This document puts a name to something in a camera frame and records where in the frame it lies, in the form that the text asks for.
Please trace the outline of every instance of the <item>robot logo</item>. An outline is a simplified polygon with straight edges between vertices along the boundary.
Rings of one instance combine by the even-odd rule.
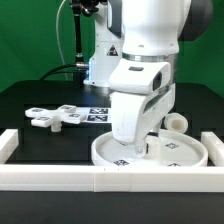
[[[108,51],[107,56],[118,56],[117,50],[114,45],[112,45],[112,47]]]

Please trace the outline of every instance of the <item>white plastic part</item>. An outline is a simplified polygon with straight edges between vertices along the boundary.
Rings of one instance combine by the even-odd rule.
[[[131,55],[171,55],[179,51],[178,35],[185,24],[191,1],[123,0],[123,52]]]
[[[153,80],[161,72],[161,85],[164,87],[170,81],[171,67],[168,62],[135,62],[121,59],[109,79],[110,88],[115,91],[151,94]]]
[[[113,93],[111,120],[113,136],[117,141],[133,145],[141,143],[173,107],[175,84],[157,102],[150,104],[157,95],[156,91],[150,95]]]
[[[97,166],[130,168],[207,166],[207,149],[197,140],[167,130],[160,130],[161,142],[153,138],[146,139],[148,154],[139,157],[135,146],[123,146],[113,139],[111,132],[106,133],[93,142],[92,161]]]
[[[71,124],[85,123],[111,123],[111,109],[99,107],[76,107],[63,105],[57,110],[31,108],[25,111],[33,126],[47,128],[51,126],[52,132],[60,132],[62,121]]]
[[[188,129],[188,121],[178,113],[171,113],[165,116],[164,126],[167,130],[183,134]]]
[[[7,130],[0,139],[1,146],[18,145],[16,130]],[[224,192],[224,167],[0,165],[0,190]]]
[[[94,190],[94,167],[65,165],[2,165],[0,168],[0,190]]]
[[[215,166],[224,167],[224,144],[213,132],[202,132],[201,142]]]
[[[0,164],[4,164],[19,145],[18,130],[7,129],[0,136]]]
[[[109,87],[108,80],[121,57],[123,40],[107,29],[107,5],[99,4],[95,18],[95,53],[89,61],[89,78],[84,84]]]

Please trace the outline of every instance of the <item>green background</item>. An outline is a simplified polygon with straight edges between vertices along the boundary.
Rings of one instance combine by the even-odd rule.
[[[0,2],[0,92],[17,81],[38,80],[62,64],[55,32],[61,2]],[[224,1],[213,2],[214,19],[206,33],[194,42],[180,43],[176,81],[201,83],[224,97]],[[61,14],[60,38],[66,63],[74,62],[74,23],[68,3]],[[93,18],[82,17],[82,41],[87,61],[94,52]]]

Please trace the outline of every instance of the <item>white plastic frame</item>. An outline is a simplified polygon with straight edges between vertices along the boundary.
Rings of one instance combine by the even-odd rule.
[[[17,145],[17,130],[6,130],[0,137],[0,157],[6,149],[12,153]],[[224,192],[224,167],[1,165],[0,190]]]

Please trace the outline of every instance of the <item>cable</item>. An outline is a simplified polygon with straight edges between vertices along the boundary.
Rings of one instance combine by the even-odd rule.
[[[62,69],[66,69],[66,68],[77,68],[77,66],[75,64],[67,64],[67,65],[62,65],[62,66],[59,66],[57,68],[54,68],[52,70],[50,70],[49,72],[47,72],[45,75],[43,75],[40,80],[44,80],[46,77],[50,76],[51,74],[53,74],[54,72],[57,72],[59,70],[62,70]]]
[[[64,58],[64,55],[63,55],[63,51],[62,51],[62,48],[61,48],[61,42],[60,42],[60,35],[59,35],[59,21],[60,21],[60,15],[61,15],[61,11],[63,9],[63,6],[65,5],[67,0],[63,0],[61,5],[59,6],[59,9],[58,9],[58,12],[57,12],[57,17],[56,17],[56,36],[57,36],[57,44],[58,44],[58,50],[59,50],[59,53],[60,53],[60,57],[61,57],[61,61],[62,61],[62,64],[65,65],[65,58]]]
[[[66,73],[69,73],[69,74],[73,74],[73,75],[77,75],[77,74],[80,74],[80,72],[85,72],[85,70],[83,71],[66,71]],[[51,75],[56,75],[56,74],[65,74],[65,71],[61,71],[61,72],[53,72],[53,73],[49,73],[49,74],[46,74],[44,77],[41,78],[41,80],[45,80],[47,77],[51,76]]]

